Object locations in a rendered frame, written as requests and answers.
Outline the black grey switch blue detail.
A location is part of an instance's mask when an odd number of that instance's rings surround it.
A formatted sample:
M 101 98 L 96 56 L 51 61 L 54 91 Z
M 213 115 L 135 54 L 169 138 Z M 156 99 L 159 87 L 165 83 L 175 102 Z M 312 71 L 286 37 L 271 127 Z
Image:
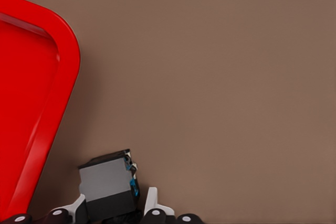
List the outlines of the black grey switch blue detail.
M 98 156 L 78 166 L 79 191 L 86 198 L 92 222 L 137 210 L 140 199 L 137 170 L 130 149 Z

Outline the pale left gripper left finger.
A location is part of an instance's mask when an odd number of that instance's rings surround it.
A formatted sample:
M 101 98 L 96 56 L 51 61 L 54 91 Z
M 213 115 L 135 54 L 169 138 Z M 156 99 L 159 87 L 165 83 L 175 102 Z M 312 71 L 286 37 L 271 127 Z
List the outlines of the pale left gripper left finger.
M 54 208 L 50 213 L 56 217 L 67 216 L 68 224 L 87 224 L 88 211 L 85 195 L 80 194 L 72 204 Z

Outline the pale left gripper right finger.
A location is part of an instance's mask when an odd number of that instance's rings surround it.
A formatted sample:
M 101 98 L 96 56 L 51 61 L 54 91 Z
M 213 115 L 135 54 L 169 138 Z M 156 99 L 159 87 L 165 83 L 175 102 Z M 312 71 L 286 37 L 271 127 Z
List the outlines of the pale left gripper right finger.
M 158 189 L 149 187 L 144 215 L 140 224 L 175 224 L 175 212 L 172 208 L 158 203 Z

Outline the red plastic tray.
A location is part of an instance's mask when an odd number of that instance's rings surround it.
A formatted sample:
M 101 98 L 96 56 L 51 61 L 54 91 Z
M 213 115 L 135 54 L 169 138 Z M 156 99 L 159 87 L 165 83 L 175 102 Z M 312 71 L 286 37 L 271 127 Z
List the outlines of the red plastic tray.
M 0 0 L 0 221 L 27 211 L 79 66 L 63 18 L 26 0 Z

